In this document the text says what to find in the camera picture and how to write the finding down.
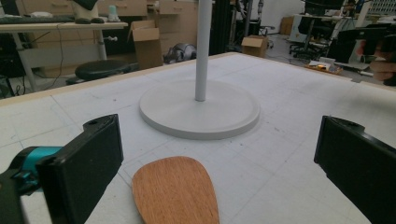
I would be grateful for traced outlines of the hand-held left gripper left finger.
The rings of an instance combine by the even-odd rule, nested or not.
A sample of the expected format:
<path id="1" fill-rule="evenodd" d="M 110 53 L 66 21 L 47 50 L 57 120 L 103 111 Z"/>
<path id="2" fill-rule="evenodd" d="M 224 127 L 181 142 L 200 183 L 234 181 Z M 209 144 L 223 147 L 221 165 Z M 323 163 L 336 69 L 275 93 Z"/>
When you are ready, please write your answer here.
<path id="1" fill-rule="evenodd" d="M 119 117 L 93 119 L 83 133 L 35 164 L 53 224 L 84 224 L 123 161 Z"/>

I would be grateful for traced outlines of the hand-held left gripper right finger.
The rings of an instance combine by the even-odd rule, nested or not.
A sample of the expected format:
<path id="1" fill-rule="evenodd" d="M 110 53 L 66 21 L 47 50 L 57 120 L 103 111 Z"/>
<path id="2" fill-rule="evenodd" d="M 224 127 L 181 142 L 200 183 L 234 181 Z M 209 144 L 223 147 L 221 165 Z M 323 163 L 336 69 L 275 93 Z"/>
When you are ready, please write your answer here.
<path id="1" fill-rule="evenodd" d="M 358 123 L 324 116 L 314 162 L 372 224 L 396 224 L 396 148 Z"/>

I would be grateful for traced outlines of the wooden spatula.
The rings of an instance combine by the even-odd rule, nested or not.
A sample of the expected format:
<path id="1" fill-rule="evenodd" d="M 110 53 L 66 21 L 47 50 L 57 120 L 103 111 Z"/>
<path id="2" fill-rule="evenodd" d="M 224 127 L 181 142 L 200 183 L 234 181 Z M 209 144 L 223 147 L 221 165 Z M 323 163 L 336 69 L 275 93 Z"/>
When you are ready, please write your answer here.
<path id="1" fill-rule="evenodd" d="M 212 181 L 193 158 L 176 156 L 142 166 L 132 191 L 145 224 L 219 224 Z"/>

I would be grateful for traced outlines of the white hook rack stand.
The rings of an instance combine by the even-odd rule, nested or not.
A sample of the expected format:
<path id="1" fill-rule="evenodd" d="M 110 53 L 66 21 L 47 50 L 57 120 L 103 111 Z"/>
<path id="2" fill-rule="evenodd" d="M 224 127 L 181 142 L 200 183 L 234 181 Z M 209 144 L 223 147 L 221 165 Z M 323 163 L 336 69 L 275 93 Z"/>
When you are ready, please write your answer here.
<path id="1" fill-rule="evenodd" d="M 153 88 L 139 101 L 142 119 L 162 133 L 219 140 L 251 130 L 260 119 L 260 104 L 251 93 L 207 78 L 211 17 L 212 0 L 199 0 L 195 79 Z"/>

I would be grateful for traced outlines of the black office chair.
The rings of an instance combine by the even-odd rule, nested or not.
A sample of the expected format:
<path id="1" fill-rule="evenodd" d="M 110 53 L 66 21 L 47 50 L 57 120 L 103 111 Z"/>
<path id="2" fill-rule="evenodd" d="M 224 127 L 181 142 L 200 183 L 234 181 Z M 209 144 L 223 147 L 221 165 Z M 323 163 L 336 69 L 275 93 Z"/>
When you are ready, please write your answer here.
<path id="1" fill-rule="evenodd" d="M 306 61 L 326 56 L 334 26 L 334 21 L 324 17 L 294 16 L 289 54 Z"/>

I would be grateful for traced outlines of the white grid mat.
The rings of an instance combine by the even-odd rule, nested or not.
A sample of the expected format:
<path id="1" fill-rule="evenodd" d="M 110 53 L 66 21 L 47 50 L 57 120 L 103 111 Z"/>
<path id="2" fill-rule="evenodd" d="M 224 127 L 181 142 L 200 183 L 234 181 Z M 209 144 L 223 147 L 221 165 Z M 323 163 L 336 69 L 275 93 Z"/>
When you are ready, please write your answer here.
<path id="1" fill-rule="evenodd" d="M 261 118 L 253 130 L 193 141 L 149 127 L 139 115 L 140 97 L 190 79 L 194 70 L 194 63 L 179 63 L 0 100 L 0 173 L 22 149 L 65 145 L 86 121 L 117 114 L 124 162 L 89 224 L 141 224 L 132 177 L 141 166 L 171 156 L 194 158 L 206 168 L 221 224 L 369 224 L 315 164 L 318 131 L 330 115 L 357 122 L 396 147 L 395 88 L 228 53 L 210 60 L 208 76 L 259 101 Z"/>

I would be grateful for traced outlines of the black round stool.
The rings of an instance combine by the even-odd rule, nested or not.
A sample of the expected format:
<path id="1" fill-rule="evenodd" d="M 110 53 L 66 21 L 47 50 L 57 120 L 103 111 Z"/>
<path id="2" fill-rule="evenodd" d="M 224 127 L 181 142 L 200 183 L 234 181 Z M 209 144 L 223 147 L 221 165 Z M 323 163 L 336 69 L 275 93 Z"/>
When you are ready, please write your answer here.
<path id="1" fill-rule="evenodd" d="M 127 63 L 119 60 L 101 60 L 79 65 L 75 76 L 66 80 L 67 85 L 74 85 L 85 81 L 126 74 L 139 69 L 138 63 Z"/>

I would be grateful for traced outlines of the small cardboard box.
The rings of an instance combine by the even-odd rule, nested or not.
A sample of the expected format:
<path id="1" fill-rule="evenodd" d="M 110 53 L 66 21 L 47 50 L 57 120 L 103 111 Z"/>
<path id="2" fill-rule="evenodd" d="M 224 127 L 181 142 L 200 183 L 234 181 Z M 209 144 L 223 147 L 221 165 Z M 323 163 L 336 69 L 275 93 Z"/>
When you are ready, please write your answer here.
<path id="1" fill-rule="evenodd" d="M 267 50 L 268 37 L 262 35 L 246 36 L 242 41 L 242 52 L 247 55 L 264 58 Z"/>

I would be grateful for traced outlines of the large open cardboard box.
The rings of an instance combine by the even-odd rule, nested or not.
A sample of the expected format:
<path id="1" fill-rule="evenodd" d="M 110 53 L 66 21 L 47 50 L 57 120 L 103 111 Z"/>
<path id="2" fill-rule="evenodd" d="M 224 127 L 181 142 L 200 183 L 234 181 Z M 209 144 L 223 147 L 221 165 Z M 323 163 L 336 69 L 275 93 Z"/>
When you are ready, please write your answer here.
<path id="1" fill-rule="evenodd" d="M 160 30 L 155 21 L 133 21 L 128 39 L 134 41 L 135 56 L 141 70 L 163 65 Z"/>

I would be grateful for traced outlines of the white desk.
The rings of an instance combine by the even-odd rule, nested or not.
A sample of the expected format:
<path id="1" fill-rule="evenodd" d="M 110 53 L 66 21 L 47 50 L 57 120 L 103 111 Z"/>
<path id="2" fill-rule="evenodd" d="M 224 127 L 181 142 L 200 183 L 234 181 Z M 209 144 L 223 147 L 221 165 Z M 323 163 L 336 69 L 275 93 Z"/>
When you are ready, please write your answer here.
<path id="1" fill-rule="evenodd" d="M 54 66 L 63 63 L 82 63 L 106 59 L 106 47 L 103 30 L 119 30 L 127 27 L 126 22 L 105 22 L 91 24 L 64 23 L 36 23 L 36 24 L 0 24 L 0 34 L 11 34 L 16 44 L 22 66 L 29 80 L 32 91 L 39 91 L 32 69 L 36 67 Z M 90 30 L 96 41 L 93 44 L 81 46 L 62 46 L 47 49 L 25 49 L 21 44 L 19 34 L 34 32 L 66 32 Z"/>

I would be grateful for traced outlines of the grey backpack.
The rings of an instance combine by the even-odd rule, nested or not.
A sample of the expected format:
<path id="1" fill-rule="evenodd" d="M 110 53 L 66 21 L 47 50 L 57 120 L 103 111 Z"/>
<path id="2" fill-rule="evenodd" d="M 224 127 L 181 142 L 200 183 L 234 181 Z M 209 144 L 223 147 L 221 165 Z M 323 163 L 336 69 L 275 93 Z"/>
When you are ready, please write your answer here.
<path id="1" fill-rule="evenodd" d="M 163 62 L 167 64 L 186 62 L 196 58 L 196 47 L 192 44 L 178 43 L 168 50 L 163 56 Z"/>

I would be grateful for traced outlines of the black keyboard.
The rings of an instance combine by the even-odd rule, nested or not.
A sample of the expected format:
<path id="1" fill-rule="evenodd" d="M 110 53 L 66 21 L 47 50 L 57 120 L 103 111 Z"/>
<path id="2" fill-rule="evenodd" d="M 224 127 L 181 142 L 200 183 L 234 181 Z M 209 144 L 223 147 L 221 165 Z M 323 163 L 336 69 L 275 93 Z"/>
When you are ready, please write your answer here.
<path id="1" fill-rule="evenodd" d="M 67 17 L 53 18 L 34 18 L 34 17 L 2 17 L 0 24 L 31 24 L 31 23 L 58 23 L 58 22 L 74 22 Z"/>

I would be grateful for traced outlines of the pale green bottle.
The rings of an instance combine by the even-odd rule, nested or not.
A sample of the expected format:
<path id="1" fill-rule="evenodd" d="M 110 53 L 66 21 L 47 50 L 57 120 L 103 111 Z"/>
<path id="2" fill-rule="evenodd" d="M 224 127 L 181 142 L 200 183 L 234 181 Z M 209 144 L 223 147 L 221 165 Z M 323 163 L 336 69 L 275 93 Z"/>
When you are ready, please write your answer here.
<path id="1" fill-rule="evenodd" d="M 117 13 L 117 8 L 114 5 L 110 5 L 108 7 L 108 17 L 107 20 L 109 22 L 119 22 L 120 18 Z"/>

